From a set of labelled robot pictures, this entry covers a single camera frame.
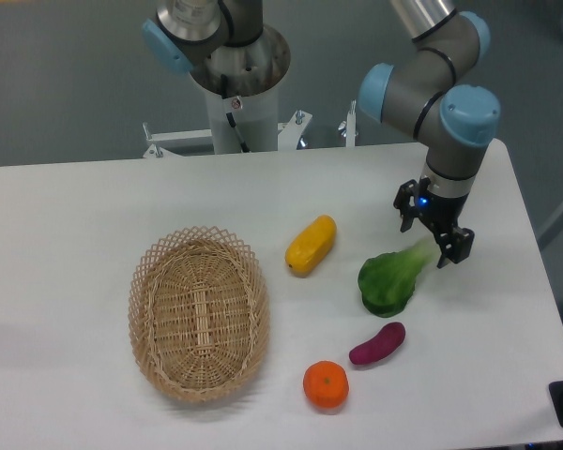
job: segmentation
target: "yellow squash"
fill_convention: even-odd
[[[285,261],[295,273],[306,276],[329,253],[336,240],[336,222],[330,216],[319,216],[290,244]]]

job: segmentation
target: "basket rim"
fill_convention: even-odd
[[[187,253],[188,251],[194,251],[197,249],[197,247],[195,247],[196,245],[202,246],[202,248],[206,250],[209,248],[224,250],[224,259],[235,268],[238,276],[242,280],[242,286],[246,293],[246,299],[248,302],[248,320],[250,321],[248,327],[249,333],[246,355],[242,360],[239,370],[236,371],[231,378],[221,384],[205,388],[184,387],[179,382],[176,382],[169,377],[162,367],[159,349],[157,348],[155,340],[154,326],[150,325],[151,323],[154,323],[155,320],[155,295],[160,287],[160,281],[167,273],[169,273],[169,270],[171,270],[176,262],[182,261],[187,256],[184,252]],[[141,264],[136,267],[132,281],[132,289],[129,297],[130,335],[132,334],[131,302],[134,298],[141,299],[143,296],[146,297],[146,299],[142,302],[145,303],[144,320],[141,321],[141,323],[136,324],[139,325],[138,328],[142,331],[141,334],[144,336],[143,339],[145,339],[147,343],[146,356],[149,361],[145,361],[144,367],[140,365],[138,359],[139,356],[136,354],[136,348],[133,343],[134,337],[131,337],[132,347],[134,354],[136,354],[136,362],[138,362],[138,365],[141,366],[142,372],[144,372],[145,369],[154,371],[154,373],[160,378],[160,382],[165,384],[171,391],[175,392],[175,395],[171,392],[166,392],[165,390],[159,388],[154,382],[151,382],[165,394],[188,401],[207,401],[223,397],[240,387],[261,365],[268,345],[270,313],[266,282],[258,260],[255,258],[254,252],[251,251],[250,246],[245,244],[243,240],[238,239],[234,233],[229,233],[227,230],[220,230],[217,227],[186,228],[181,231],[168,234],[165,238],[160,239],[156,245],[153,245],[149,250],[147,250],[142,258]],[[257,352],[255,354],[255,349],[257,348],[261,352]],[[211,398],[199,398],[201,395],[209,393],[221,394]]]

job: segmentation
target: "orange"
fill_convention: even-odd
[[[304,373],[304,393],[320,408],[336,408],[348,397],[348,378],[344,369],[331,361],[319,361]]]

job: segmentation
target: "wicker basket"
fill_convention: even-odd
[[[129,297],[133,354],[170,397],[203,402],[237,389],[259,367],[268,331],[265,279],[235,234],[174,232],[137,267]]]

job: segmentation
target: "purple sweet potato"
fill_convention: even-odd
[[[377,335],[351,350],[348,354],[350,362],[363,366],[381,361],[401,346],[405,336],[406,331],[402,323],[389,323]]]

